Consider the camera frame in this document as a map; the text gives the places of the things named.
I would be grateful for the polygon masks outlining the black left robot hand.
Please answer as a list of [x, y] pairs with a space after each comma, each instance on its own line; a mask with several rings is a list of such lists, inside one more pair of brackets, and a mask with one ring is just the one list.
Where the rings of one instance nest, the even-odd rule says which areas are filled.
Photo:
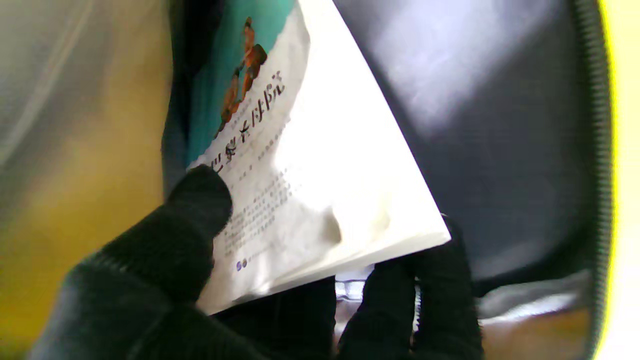
[[333, 276], [208, 316], [196, 306], [233, 213], [209, 166], [62, 281], [29, 360], [483, 360], [466, 249], [451, 239], [375, 264], [334, 344]]

